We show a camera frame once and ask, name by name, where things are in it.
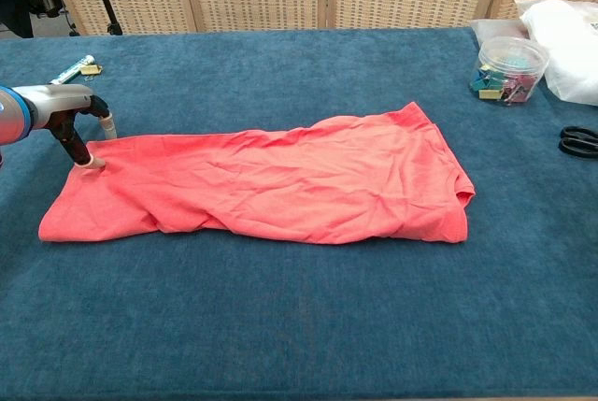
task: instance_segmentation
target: clear plastic jar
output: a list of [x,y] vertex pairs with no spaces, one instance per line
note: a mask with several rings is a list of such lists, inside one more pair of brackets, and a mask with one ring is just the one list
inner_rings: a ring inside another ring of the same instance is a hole
[[548,53],[536,42],[498,36],[482,44],[469,87],[480,99],[522,103],[547,66]]

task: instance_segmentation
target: blue table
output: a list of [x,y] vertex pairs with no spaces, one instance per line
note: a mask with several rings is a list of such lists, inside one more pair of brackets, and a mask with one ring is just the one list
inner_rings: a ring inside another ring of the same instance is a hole
[[[33,132],[0,171],[1,398],[598,394],[598,161],[557,149],[564,125],[598,128],[595,107],[544,84],[521,107],[477,100],[468,29],[5,40],[0,82],[43,83],[88,53],[121,136],[417,100],[476,184],[470,237],[40,243],[71,163]],[[78,129],[102,137],[95,119]]]

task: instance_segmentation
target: scissors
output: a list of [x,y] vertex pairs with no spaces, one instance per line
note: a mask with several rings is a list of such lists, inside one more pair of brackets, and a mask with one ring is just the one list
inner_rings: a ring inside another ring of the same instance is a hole
[[573,125],[564,127],[559,149],[570,155],[598,159],[598,133]]

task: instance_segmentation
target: folded shirt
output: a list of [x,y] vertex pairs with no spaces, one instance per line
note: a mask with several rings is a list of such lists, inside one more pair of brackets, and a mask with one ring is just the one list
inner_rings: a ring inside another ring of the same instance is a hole
[[474,186],[414,102],[309,128],[90,142],[39,227],[47,241],[228,229],[318,244],[459,242]]

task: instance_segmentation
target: white plastic bag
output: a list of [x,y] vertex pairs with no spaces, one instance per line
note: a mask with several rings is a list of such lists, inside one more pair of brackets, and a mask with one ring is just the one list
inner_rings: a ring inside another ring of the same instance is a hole
[[469,25],[474,30],[480,47],[484,41],[496,36],[529,38],[527,29],[520,20],[472,20]]
[[530,38],[550,55],[546,82],[567,102],[598,106],[598,4],[515,0]]

